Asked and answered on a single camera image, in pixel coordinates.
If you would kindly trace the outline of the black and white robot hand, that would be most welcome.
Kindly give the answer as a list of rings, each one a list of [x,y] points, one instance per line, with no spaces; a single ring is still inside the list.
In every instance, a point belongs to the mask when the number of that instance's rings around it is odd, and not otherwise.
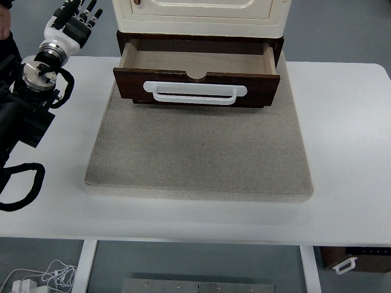
[[[84,1],[65,1],[57,8],[45,27],[45,36],[48,33],[59,33],[75,41],[82,48],[88,41],[92,28],[103,13],[98,9],[90,16],[97,1],[90,1],[88,6],[81,11]]]

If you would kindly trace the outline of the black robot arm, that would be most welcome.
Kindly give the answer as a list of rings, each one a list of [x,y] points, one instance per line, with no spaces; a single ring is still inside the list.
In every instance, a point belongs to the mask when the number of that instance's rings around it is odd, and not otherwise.
[[[1,153],[9,154],[18,142],[36,147],[54,114],[70,98],[74,77],[47,53],[22,63],[10,35],[1,41]]]

